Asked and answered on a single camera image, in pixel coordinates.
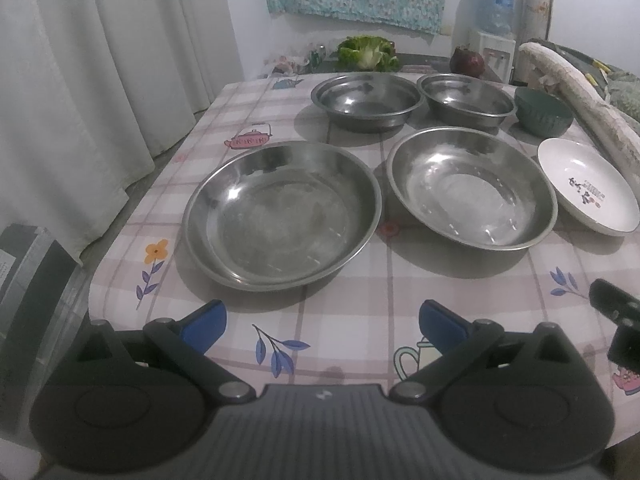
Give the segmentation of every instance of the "white plate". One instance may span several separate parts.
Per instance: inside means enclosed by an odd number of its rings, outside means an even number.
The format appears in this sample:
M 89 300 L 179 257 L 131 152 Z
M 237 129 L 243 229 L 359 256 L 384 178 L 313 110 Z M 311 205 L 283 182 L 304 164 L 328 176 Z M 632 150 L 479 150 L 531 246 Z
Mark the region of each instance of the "white plate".
M 538 148 L 538 160 L 560 203 L 587 227 L 610 236 L 624 236 L 638 227 L 640 210 L 633 191 L 593 148 L 547 139 Z

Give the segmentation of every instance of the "metal bolt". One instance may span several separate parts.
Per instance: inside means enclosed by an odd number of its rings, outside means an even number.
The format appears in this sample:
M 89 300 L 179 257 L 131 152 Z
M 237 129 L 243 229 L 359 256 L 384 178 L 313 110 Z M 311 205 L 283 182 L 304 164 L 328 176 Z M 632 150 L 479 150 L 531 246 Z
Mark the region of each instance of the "metal bolt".
M 220 392 L 220 395 L 227 399 L 242 399 L 251 391 L 251 388 L 247 383 L 229 381 L 228 383 L 222 384 L 218 391 Z
M 427 393 L 427 388 L 425 388 L 423 384 L 416 383 L 415 381 L 404 381 L 396 384 L 394 391 L 396 395 L 404 397 L 405 399 L 419 399 Z

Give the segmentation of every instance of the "table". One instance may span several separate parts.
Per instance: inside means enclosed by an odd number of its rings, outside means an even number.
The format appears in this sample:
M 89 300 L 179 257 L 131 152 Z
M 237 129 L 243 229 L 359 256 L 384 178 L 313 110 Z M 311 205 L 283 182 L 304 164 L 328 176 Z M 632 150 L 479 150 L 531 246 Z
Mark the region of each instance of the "table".
M 415 81 L 417 74 L 405 74 Z M 207 351 L 260 392 L 267 383 L 379 383 L 388 390 L 437 357 L 417 322 L 426 299 L 468 320 L 489 318 L 529 332 L 559 323 L 614 405 L 611 444 L 640 430 L 640 378 L 607 359 L 615 325 L 590 307 L 590 283 L 604 278 L 640 294 L 640 238 L 610 238 L 563 210 L 553 232 L 518 253 L 466 248 L 416 221 L 390 192 L 384 165 L 393 144 L 438 124 L 428 108 L 401 131 L 367 136 L 341 130 L 310 100 L 326 75 L 269 78 L 225 87 L 123 227 L 92 280 L 89 313 L 116 330 L 158 317 L 180 319 L 222 300 L 218 338 Z M 514 88 L 505 87 L 513 94 Z M 505 121 L 499 138 L 529 156 L 537 139 Z M 565 137 L 590 143 L 577 121 Z M 344 147 L 374 170 L 383 189 L 379 229 L 332 279 L 280 293 L 232 290 L 206 278 L 180 240 L 184 207 L 220 164 L 260 142 L 306 139 Z

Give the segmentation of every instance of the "water bottle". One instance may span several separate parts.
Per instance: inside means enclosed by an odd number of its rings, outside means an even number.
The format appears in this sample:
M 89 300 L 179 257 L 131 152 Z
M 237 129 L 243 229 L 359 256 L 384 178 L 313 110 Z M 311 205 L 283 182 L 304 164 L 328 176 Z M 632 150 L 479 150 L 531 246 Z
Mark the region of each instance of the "water bottle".
M 480 0 L 478 25 L 496 36 L 507 36 L 513 23 L 513 0 Z

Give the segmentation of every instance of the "green leafy vegetable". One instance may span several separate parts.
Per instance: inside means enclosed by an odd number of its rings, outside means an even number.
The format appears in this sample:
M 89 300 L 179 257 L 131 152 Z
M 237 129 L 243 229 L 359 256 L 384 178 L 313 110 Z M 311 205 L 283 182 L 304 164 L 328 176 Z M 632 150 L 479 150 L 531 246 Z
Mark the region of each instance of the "green leafy vegetable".
M 349 37 L 338 45 L 338 62 L 347 68 L 389 72 L 400 63 L 390 41 L 379 36 Z

